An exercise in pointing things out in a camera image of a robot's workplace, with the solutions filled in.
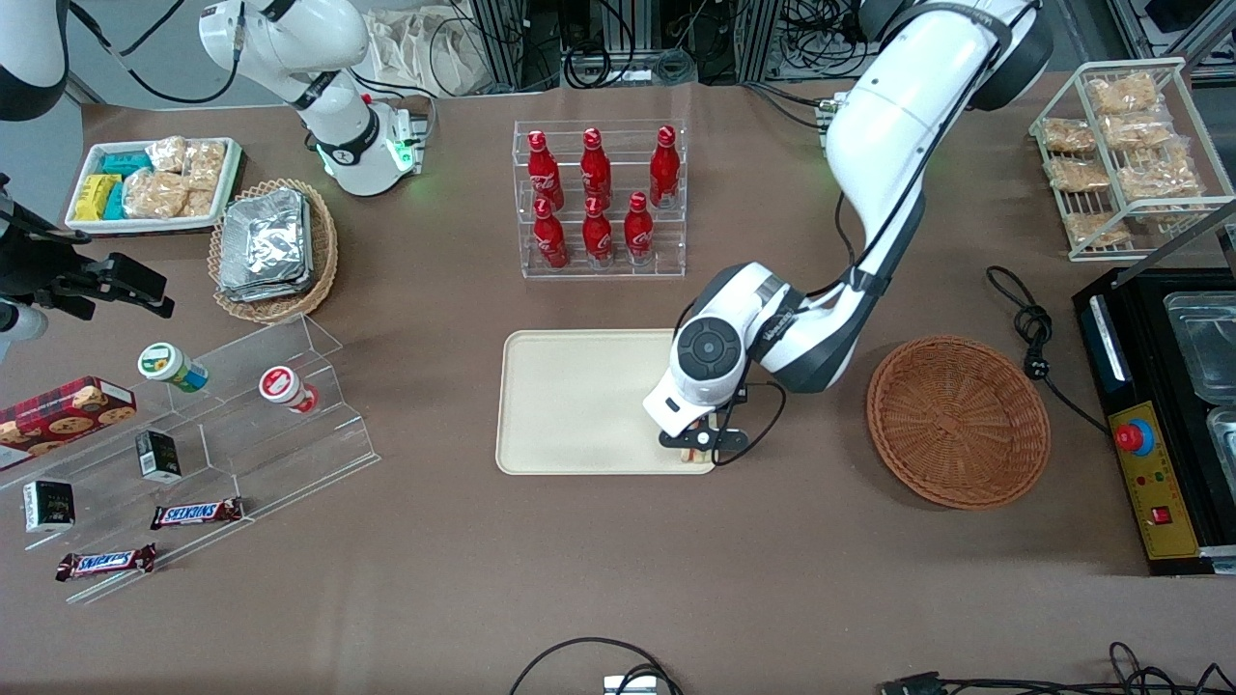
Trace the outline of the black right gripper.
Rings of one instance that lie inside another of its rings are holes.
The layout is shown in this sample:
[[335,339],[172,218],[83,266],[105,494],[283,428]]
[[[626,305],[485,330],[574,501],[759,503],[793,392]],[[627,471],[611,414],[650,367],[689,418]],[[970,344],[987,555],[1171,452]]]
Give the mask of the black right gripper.
[[166,296],[166,277],[125,254],[109,255],[109,283],[96,260],[78,247],[91,242],[87,232],[63,232],[9,194],[1,178],[2,298],[40,305],[91,320],[96,302],[120,302],[168,320],[176,303]]

